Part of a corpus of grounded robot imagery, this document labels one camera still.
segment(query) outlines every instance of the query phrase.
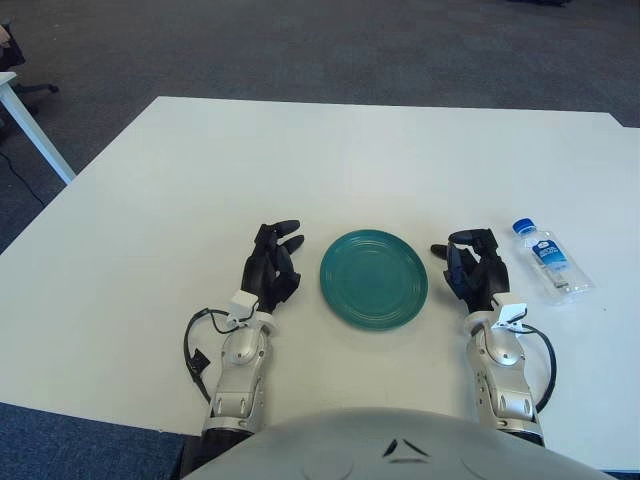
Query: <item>chair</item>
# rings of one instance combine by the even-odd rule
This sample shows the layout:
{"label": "chair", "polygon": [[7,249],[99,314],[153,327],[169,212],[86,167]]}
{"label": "chair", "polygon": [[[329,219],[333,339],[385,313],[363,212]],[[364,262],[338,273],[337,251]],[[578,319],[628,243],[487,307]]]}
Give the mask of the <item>chair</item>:
{"label": "chair", "polygon": [[[22,51],[18,46],[18,42],[16,42],[16,39],[14,38],[13,33],[11,33],[11,22],[8,20],[5,20],[4,22],[0,23],[0,25],[2,25],[10,35],[9,48],[2,49],[2,56],[0,57],[0,71],[4,72],[16,65],[22,65],[26,60],[22,55]],[[59,88],[51,83],[42,83],[40,85],[28,85],[28,86],[20,85],[18,83],[13,86],[13,90],[17,94],[37,92],[39,90],[49,90],[51,93],[56,93],[57,91],[59,91]]]}

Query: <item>black logo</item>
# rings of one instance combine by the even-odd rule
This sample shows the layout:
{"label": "black logo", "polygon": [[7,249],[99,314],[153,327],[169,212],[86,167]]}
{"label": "black logo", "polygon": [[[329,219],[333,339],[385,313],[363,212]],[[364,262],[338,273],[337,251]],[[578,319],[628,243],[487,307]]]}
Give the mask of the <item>black logo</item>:
{"label": "black logo", "polygon": [[405,438],[402,439],[402,443],[394,438],[382,454],[382,458],[386,458],[388,463],[429,463],[431,461],[431,455]]}

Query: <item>table leg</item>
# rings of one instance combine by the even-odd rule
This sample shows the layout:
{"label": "table leg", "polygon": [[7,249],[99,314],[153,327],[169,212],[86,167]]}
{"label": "table leg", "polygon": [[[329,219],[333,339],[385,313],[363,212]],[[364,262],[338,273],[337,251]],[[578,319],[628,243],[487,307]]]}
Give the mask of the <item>table leg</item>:
{"label": "table leg", "polygon": [[0,101],[18,125],[20,125],[20,128],[24,130],[27,137],[29,137],[36,148],[40,150],[40,153],[47,162],[49,162],[49,165],[51,165],[62,181],[67,185],[71,183],[71,180],[75,178],[76,174],[71,170],[71,167],[65,162],[64,158],[62,158],[62,155],[60,155],[60,152],[58,152],[53,143],[47,138],[8,83],[0,85]]}

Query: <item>silver robotic forearm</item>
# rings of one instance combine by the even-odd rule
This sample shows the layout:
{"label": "silver robotic forearm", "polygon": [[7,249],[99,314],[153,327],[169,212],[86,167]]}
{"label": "silver robotic forearm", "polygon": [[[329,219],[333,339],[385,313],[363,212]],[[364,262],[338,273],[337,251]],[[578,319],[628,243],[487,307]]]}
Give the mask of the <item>silver robotic forearm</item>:
{"label": "silver robotic forearm", "polygon": [[525,355],[517,334],[527,305],[512,293],[493,296],[493,311],[465,319],[480,424],[544,445],[535,402],[524,377]]}
{"label": "silver robotic forearm", "polygon": [[239,290],[231,299],[227,327],[236,328],[222,346],[222,373],[211,398],[203,433],[227,429],[256,433],[264,412],[264,370],[271,356],[272,315],[256,311],[258,297]]}

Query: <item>white table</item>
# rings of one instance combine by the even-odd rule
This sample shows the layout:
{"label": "white table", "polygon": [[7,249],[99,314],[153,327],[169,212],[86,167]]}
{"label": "white table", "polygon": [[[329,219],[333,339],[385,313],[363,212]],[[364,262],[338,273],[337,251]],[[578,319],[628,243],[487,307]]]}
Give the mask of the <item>white table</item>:
{"label": "white table", "polygon": [[[428,246],[490,226],[512,290],[532,299],[528,322],[557,351],[548,447],[638,469],[639,144],[600,113],[158,98],[0,257],[0,401],[198,434],[186,322],[227,306],[260,223],[298,218],[302,283],[275,312],[267,423],[385,405],[473,420],[466,310]],[[510,248],[522,216],[555,230],[593,295],[533,301]],[[359,228],[400,236],[427,268],[426,305],[398,330],[354,330],[321,296],[322,255]],[[210,388],[222,341],[208,322],[194,332]],[[546,351],[526,341],[539,396]]]}
{"label": "white table", "polygon": [[24,133],[33,142],[42,156],[49,162],[51,168],[58,174],[62,181],[69,184],[76,176],[71,167],[65,162],[60,152],[51,143],[49,137],[42,131],[38,123],[33,119],[29,111],[15,94],[9,82],[16,77],[14,72],[0,72],[0,102],[11,114]]}

